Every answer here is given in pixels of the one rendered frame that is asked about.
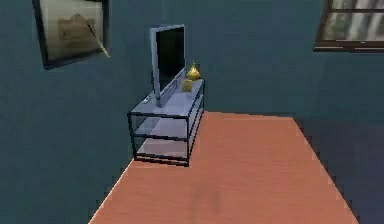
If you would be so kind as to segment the black framed grey stand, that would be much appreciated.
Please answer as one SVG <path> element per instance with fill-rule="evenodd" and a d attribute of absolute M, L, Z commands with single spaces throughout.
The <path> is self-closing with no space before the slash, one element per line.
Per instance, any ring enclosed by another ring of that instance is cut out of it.
<path fill-rule="evenodd" d="M 189 166 L 204 114 L 205 82 L 177 90 L 161 108 L 156 100 L 138 103 L 127 113 L 133 158 L 138 161 Z"/>

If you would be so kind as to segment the golden round vase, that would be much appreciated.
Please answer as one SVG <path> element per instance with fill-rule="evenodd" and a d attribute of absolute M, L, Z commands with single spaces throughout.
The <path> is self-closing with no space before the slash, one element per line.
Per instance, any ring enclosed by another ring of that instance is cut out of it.
<path fill-rule="evenodd" d="M 196 81 L 200 78 L 200 72 L 198 71 L 198 68 L 195 62 L 192 63 L 189 71 L 187 72 L 187 77 L 189 80 L 192 80 L 192 81 Z"/>

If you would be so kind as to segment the grey flat television set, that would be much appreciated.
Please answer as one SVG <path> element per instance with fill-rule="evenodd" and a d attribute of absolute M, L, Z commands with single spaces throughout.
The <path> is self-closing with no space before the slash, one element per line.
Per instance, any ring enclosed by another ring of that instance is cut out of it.
<path fill-rule="evenodd" d="M 150 45 L 155 102 L 163 107 L 185 74 L 185 25 L 151 28 Z"/>

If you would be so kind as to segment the dark framed window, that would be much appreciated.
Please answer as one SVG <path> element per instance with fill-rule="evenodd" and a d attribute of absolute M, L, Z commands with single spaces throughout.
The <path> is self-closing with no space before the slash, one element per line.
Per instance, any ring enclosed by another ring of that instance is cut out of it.
<path fill-rule="evenodd" d="M 384 0 L 324 0 L 313 50 L 384 53 Z"/>

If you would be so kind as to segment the black framed wall picture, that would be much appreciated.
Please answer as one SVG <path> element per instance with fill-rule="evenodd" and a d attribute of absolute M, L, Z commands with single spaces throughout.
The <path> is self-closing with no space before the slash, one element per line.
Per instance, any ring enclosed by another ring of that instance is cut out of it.
<path fill-rule="evenodd" d="M 111 0 L 32 0 L 42 65 L 46 70 L 95 54 L 111 56 Z"/>

